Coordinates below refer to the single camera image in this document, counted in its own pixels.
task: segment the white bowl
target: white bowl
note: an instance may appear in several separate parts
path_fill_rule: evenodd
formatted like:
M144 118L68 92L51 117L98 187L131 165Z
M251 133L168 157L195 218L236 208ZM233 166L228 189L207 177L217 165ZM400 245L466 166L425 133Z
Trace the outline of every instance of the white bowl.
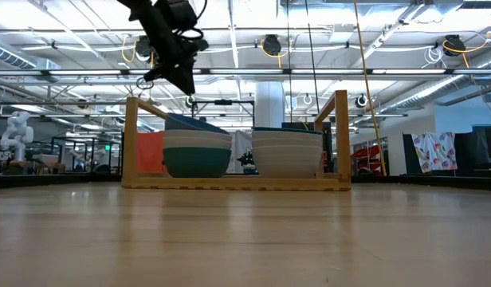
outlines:
M231 149L231 141L201 137L169 136L163 139L163 148L170 147L209 147Z
M164 139L169 137L194 137L203 139L225 140L231 143L231 136L218 132L193 131L193 130L166 130Z
M254 147L254 164L269 179L310 179L320 166L323 153L318 146Z
M323 147L323 139L320 140L292 140L292 139L264 139L253 140L253 147L270 147L270 146L314 146Z
M290 156L305 156L314 158L316 155L321 155L324 148L321 146L269 146L269 147L253 147L253 158L261 159L271 155Z
M265 163L257 164L256 170L266 179L314 179L318 163Z
M253 140L322 140L322 135L307 132L253 131Z

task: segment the wooden frame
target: wooden frame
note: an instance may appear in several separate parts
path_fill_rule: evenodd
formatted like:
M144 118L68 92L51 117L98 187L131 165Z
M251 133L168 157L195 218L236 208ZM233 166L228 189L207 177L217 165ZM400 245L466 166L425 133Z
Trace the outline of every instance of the wooden frame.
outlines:
M136 139L138 109L166 119L167 114L135 97L127 98L124 133L124 172L122 187L138 189L225 190L225 191L349 191L350 147L348 138L348 98L346 91L337 91L319 113L315 129L336 108L338 124L338 174L324 175L323 162L315 179L263 179L251 175L225 175L220 179L173 179L167 174L140 174L136 172Z

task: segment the white pillar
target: white pillar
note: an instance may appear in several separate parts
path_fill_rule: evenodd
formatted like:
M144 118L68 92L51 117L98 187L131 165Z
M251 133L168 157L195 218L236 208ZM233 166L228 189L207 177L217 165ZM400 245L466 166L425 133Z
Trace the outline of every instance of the white pillar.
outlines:
M282 82L257 82L255 125L281 128L285 120L285 91Z

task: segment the stacked bowls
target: stacked bowls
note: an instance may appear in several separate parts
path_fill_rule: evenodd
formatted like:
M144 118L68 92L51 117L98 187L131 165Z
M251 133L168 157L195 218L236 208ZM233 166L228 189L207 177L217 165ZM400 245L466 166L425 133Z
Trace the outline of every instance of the stacked bowls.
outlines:
M321 132L290 128L254 128L253 158L270 179L314 178L323 151Z
M219 178L231 157L230 134L187 116L167 114L164 165L174 178Z

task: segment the white robot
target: white robot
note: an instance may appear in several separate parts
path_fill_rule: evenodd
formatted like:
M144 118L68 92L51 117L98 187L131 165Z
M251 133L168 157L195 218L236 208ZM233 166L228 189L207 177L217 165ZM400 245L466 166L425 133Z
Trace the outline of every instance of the white robot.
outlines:
M10 148L15 150L15 161L24 161L26 144L33 142L33 128L27 125L29 119L28 112L14 112L8 118L8 127L0 140L0 160L7 161L12 157ZM14 133L17 135L13 140L10 139Z
M86 155L86 159L84 158L84 155L80 152L77 152L77 151L74 151L73 148L70 148L69 149L69 154L70 155L73 155L77 161L79 161L80 163L84 163L84 165L86 167L91 167L92 166L92 158L91 158L91 153L88 153ZM100 150L95 150L95 152L93 153L93 162L100 162L104 156L107 154L107 151L102 148Z

